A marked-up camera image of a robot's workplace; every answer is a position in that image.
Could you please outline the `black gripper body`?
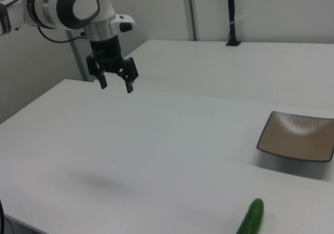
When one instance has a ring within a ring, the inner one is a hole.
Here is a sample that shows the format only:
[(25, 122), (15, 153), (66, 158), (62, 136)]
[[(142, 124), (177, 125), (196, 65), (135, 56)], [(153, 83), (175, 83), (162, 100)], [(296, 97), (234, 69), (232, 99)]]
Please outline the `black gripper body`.
[(89, 43), (97, 63), (102, 66), (106, 72), (117, 74), (117, 70), (123, 59), (118, 36), (104, 41), (89, 41)]

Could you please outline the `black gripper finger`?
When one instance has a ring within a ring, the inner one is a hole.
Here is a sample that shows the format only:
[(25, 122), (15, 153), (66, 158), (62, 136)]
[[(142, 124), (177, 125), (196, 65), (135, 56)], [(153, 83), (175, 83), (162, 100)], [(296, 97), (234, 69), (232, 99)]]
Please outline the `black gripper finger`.
[(104, 69), (98, 66), (98, 63), (93, 54), (86, 57), (88, 72), (91, 76), (94, 76), (100, 83), (102, 89), (107, 87), (107, 82), (104, 76)]
[(139, 76), (136, 64), (132, 57), (121, 60), (117, 75), (124, 80), (127, 92), (131, 93), (133, 91), (133, 83)]

